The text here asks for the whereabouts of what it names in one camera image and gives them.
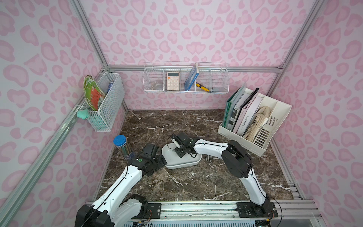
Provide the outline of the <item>white plastic storage box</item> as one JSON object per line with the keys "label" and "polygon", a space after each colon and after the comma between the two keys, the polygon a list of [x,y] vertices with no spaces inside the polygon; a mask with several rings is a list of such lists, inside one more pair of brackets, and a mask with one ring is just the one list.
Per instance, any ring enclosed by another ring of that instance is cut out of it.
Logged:
{"label": "white plastic storage box", "polygon": [[175,152],[175,148],[176,148],[176,145],[173,143],[166,144],[162,148],[162,155],[167,162],[165,167],[168,169],[178,169],[178,168],[195,166],[202,159],[201,154],[197,154],[197,156],[195,158],[193,158],[189,154],[186,154],[185,156],[183,156],[181,158]]}

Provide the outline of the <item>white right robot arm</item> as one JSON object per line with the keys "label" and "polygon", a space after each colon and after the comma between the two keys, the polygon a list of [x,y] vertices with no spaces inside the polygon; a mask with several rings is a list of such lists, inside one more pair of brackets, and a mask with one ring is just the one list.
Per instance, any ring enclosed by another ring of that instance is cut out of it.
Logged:
{"label": "white right robot arm", "polygon": [[201,154],[223,160],[229,172],[241,180],[252,204],[266,207],[270,203],[270,198],[256,178],[251,156],[237,141],[217,143],[201,138],[190,138],[183,132],[178,135],[172,134],[170,139],[176,145],[174,151],[180,158],[186,154],[193,158]]}

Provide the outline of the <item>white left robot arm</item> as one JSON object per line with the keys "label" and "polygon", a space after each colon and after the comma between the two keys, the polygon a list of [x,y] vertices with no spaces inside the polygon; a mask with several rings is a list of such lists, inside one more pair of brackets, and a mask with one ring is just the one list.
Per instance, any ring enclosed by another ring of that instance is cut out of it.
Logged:
{"label": "white left robot arm", "polygon": [[120,177],[92,205],[83,205],[76,214],[76,227],[122,227],[137,219],[135,227],[152,222],[155,208],[148,207],[147,198],[139,194],[127,196],[144,176],[151,176],[167,162],[157,145],[146,144],[142,152],[132,158]]}

